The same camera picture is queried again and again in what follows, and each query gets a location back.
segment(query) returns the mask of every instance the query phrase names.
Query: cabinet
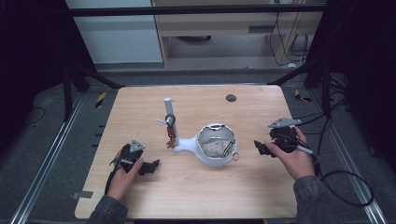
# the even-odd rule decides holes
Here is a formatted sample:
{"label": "cabinet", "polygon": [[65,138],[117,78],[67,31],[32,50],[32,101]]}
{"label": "cabinet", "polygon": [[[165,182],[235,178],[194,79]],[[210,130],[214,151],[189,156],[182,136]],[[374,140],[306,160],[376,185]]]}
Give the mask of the cabinet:
{"label": "cabinet", "polygon": [[[151,7],[149,0],[66,0],[69,8]],[[129,63],[162,63],[152,15],[75,18],[97,67],[128,67]]]}
{"label": "cabinet", "polygon": [[[293,4],[324,3],[324,0],[292,0],[291,2]],[[151,0],[151,3],[154,7],[268,5],[270,0]],[[269,36],[274,27],[276,31],[272,34],[271,46],[276,60],[283,63],[286,61],[285,51],[288,51],[294,36],[314,34],[321,14],[322,12],[282,12],[278,15],[277,13],[157,15],[155,21],[165,65],[167,65],[172,36],[255,35],[257,30],[252,32],[254,28],[259,28],[262,30],[261,34]]]}

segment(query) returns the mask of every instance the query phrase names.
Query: white stick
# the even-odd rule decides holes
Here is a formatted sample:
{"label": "white stick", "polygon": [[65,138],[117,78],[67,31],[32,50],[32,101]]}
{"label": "white stick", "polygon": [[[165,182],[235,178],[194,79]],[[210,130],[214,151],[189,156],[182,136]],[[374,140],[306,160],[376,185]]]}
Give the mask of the white stick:
{"label": "white stick", "polygon": [[300,149],[303,152],[306,152],[308,154],[313,154],[314,152],[311,149],[308,149],[306,147],[302,147],[302,146],[297,146],[298,149]]}
{"label": "white stick", "polygon": [[[170,114],[170,115],[175,116],[175,115],[174,115],[174,112],[173,112],[173,107],[172,107],[172,99],[171,99],[170,97],[166,97],[166,98],[164,98],[163,100],[164,100],[164,102],[165,102],[166,113],[167,113],[168,115]],[[169,122],[169,123],[174,122],[173,128],[174,128],[174,130],[175,130],[176,146],[178,146],[178,145],[179,145],[179,142],[178,142],[178,134],[177,134],[176,121],[175,121],[175,120],[170,120],[170,118],[169,118],[166,122]]]}

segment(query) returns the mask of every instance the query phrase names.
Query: wire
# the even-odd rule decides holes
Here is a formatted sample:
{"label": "wire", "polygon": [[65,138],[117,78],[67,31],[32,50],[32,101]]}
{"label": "wire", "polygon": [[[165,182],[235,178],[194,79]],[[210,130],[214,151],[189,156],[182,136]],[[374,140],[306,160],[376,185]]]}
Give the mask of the wire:
{"label": "wire", "polygon": [[[358,179],[359,179],[361,182],[363,182],[363,183],[366,185],[366,187],[370,190],[370,195],[371,195],[371,196],[370,196],[370,199],[369,199],[366,203],[353,203],[353,202],[351,202],[351,201],[345,199],[345,198],[342,197],[341,195],[339,195],[337,192],[335,192],[335,190],[332,189],[332,187],[330,187],[329,183],[326,181],[326,178],[329,177],[329,176],[331,176],[331,175],[337,175],[337,174],[353,175],[353,176],[355,176],[356,178],[358,178]],[[373,189],[370,187],[370,185],[367,183],[367,181],[364,180],[361,176],[356,175],[356,174],[353,174],[353,173],[351,173],[351,172],[349,172],[349,171],[336,170],[336,171],[329,172],[329,173],[327,173],[326,175],[324,175],[324,176],[320,179],[320,181],[322,181],[322,182],[327,186],[327,188],[329,189],[329,191],[331,191],[337,198],[339,198],[339,199],[340,199],[341,201],[343,201],[344,203],[350,204],[350,205],[352,205],[352,206],[364,207],[364,206],[367,206],[367,205],[369,205],[370,203],[372,203],[373,200],[374,200],[374,191],[373,191]]]}
{"label": "wire", "polygon": [[[289,58],[288,53],[286,52],[285,44],[284,44],[283,39],[282,39],[281,34],[280,34],[279,23],[278,23],[278,22],[279,22],[279,12],[276,13],[276,21],[275,21],[275,24],[274,24],[274,29],[273,29],[273,31],[272,31],[271,34],[270,34],[270,49],[271,49],[271,51],[273,52],[273,55],[274,55],[274,58],[275,58],[276,63],[277,63],[278,65],[287,65],[287,64],[289,64],[289,63],[299,62],[299,60],[294,60],[294,59]],[[281,42],[281,44],[282,44],[283,53],[284,53],[285,56],[290,60],[288,63],[279,63],[279,62],[276,60],[275,52],[274,52],[274,49],[272,48],[272,36],[273,36],[274,30],[275,30],[276,27],[277,27],[277,32],[278,32],[278,34],[279,34],[280,42]]]}
{"label": "wire", "polygon": [[38,118],[38,119],[36,119],[34,121],[31,121],[31,122],[28,122],[28,123],[24,123],[24,125],[31,125],[31,124],[37,123],[39,120],[43,119],[44,116],[46,115],[46,109],[44,109],[41,106],[34,106],[33,109],[41,109],[43,111],[43,114],[41,115],[40,118]]}

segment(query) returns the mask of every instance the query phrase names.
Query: wooden table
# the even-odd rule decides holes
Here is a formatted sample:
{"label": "wooden table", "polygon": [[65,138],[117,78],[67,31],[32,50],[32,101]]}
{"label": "wooden table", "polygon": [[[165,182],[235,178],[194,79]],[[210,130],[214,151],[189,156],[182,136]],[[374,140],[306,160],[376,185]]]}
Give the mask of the wooden table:
{"label": "wooden table", "polygon": [[[236,96],[228,102],[226,95]],[[229,126],[238,161],[209,167],[188,152],[167,148],[163,99],[172,98],[181,138],[206,124]],[[156,86],[119,90],[84,189],[76,217],[88,218],[102,195],[116,153],[132,139],[146,145],[145,161],[161,160],[154,174],[138,176],[127,198],[128,218],[285,218],[296,216],[294,180],[279,161],[261,156],[253,140],[270,140],[268,123],[290,118],[278,86]]]}

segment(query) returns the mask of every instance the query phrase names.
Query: black metal pole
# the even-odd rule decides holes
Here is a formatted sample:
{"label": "black metal pole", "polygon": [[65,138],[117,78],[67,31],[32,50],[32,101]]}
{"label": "black metal pole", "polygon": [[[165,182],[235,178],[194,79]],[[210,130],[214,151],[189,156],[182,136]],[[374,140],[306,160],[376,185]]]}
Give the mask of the black metal pole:
{"label": "black metal pole", "polygon": [[313,12],[324,11],[327,7],[327,4],[229,5],[191,7],[116,7],[76,9],[70,8],[69,10],[49,10],[44,13],[72,17],[103,17],[211,13]]}

